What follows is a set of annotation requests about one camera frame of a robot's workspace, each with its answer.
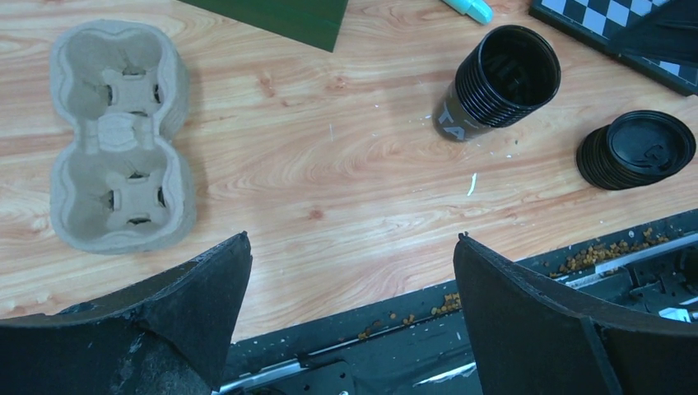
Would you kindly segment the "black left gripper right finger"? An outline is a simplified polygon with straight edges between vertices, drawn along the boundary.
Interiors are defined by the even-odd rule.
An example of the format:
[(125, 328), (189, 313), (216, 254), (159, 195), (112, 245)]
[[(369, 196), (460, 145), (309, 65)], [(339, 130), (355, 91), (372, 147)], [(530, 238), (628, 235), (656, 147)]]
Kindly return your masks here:
[(467, 234), (454, 272), (486, 394), (694, 394), (697, 326), (607, 302)]

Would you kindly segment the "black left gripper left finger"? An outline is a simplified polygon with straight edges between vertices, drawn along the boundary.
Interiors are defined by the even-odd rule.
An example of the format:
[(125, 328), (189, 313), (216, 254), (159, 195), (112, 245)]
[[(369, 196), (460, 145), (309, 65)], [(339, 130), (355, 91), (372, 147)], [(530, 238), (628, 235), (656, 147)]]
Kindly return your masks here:
[(221, 387), (252, 255), (237, 234), (57, 314), (1, 322), (4, 394), (209, 394)]

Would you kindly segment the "stack of black cups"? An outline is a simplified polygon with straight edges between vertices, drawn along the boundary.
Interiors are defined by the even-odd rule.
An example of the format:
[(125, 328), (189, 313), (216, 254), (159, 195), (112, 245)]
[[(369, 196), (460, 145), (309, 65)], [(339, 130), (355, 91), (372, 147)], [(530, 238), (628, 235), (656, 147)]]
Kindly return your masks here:
[(552, 46), (525, 26), (499, 26), (460, 63), (433, 112), (435, 130), (465, 142), (507, 128), (547, 105), (561, 85)]

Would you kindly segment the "grey cardboard cup carrier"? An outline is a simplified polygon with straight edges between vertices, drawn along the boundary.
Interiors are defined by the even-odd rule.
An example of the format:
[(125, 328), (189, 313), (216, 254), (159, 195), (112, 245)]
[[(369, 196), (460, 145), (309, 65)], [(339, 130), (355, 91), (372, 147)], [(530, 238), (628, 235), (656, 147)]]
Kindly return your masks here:
[(106, 255), (182, 241), (197, 208), (188, 162), (173, 146), (189, 114), (189, 74), (172, 40), (138, 22), (83, 23), (51, 48), (49, 84), (73, 130), (50, 175), (56, 235)]

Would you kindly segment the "black white chessboard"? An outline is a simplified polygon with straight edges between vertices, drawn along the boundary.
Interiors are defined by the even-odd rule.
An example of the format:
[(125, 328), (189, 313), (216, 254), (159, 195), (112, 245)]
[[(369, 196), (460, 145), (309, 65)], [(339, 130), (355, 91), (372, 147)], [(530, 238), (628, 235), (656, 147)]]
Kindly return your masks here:
[[(536, 0), (528, 13), (603, 53), (610, 37), (662, 5), (650, 0)], [(620, 56), (617, 61), (680, 95), (697, 94), (695, 67), (639, 56)]]

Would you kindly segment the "teal handheld massager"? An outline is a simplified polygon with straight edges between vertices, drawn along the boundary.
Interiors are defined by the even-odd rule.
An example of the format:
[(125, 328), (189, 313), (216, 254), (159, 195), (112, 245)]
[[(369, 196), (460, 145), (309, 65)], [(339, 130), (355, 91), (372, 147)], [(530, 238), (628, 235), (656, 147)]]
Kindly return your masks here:
[(485, 0), (443, 0), (460, 15), (471, 17), (481, 25), (487, 25), (492, 21), (494, 12)]

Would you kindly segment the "green paper bag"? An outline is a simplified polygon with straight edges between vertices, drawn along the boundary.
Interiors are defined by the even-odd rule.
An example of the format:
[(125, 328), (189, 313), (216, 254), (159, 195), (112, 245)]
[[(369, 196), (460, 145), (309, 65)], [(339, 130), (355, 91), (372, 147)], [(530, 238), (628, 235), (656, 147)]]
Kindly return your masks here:
[(331, 53), (347, 0), (191, 0), (203, 10)]

